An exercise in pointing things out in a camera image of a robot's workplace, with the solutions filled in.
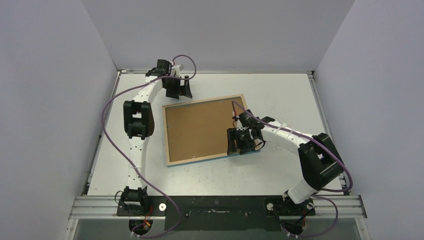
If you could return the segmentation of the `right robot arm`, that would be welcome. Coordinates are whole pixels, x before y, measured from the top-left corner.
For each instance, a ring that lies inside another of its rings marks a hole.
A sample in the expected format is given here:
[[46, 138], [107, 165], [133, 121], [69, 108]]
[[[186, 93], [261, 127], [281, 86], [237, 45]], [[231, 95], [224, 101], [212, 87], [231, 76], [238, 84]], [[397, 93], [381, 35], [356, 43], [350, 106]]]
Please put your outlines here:
[[327, 134], [301, 133], [269, 116], [257, 119], [250, 110], [233, 117], [233, 126], [227, 129], [226, 135], [227, 155], [256, 152], [266, 143], [272, 143], [298, 156], [302, 177], [282, 195], [282, 207], [290, 215], [303, 211], [312, 195], [345, 170]]

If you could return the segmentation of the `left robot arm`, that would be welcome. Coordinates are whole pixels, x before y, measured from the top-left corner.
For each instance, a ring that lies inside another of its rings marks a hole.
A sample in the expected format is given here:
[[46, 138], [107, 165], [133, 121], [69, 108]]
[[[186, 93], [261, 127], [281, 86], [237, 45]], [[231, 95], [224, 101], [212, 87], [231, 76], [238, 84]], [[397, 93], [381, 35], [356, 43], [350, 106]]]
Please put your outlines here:
[[155, 129], [152, 102], [160, 90], [168, 98], [192, 98], [188, 75], [182, 76], [182, 64], [159, 59], [156, 67], [145, 74], [143, 87], [132, 100], [123, 103], [123, 125], [129, 141], [128, 179], [119, 200], [125, 209], [136, 215], [149, 212], [147, 183], [141, 177], [146, 172], [147, 146]]

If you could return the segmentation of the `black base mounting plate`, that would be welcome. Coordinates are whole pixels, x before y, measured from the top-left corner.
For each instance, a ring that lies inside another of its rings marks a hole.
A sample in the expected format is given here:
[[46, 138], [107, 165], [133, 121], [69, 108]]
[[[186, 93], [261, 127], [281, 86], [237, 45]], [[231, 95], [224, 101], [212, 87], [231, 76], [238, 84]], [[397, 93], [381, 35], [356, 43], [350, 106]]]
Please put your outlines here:
[[172, 196], [174, 204], [164, 196], [150, 196], [148, 205], [120, 200], [119, 217], [129, 217], [131, 228], [144, 233], [154, 218], [164, 221], [164, 229], [172, 231], [246, 231], [279, 232], [281, 227], [301, 230], [306, 218], [315, 216], [312, 199], [294, 207], [280, 195]]

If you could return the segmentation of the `aluminium front rail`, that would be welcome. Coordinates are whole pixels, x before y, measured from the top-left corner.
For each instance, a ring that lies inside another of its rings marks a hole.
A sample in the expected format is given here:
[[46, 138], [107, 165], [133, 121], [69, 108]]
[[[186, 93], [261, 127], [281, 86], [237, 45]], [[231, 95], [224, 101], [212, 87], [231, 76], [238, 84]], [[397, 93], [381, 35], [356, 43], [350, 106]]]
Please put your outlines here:
[[[316, 218], [335, 216], [334, 202], [338, 217], [346, 219], [366, 219], [367, 213], [360, 195], [327, 195], [313, 199]], [[73, 202], [70, 219], [141, 219], [142, 216], [118, 214], [118, 204], [113, 196], [77, 196]]]

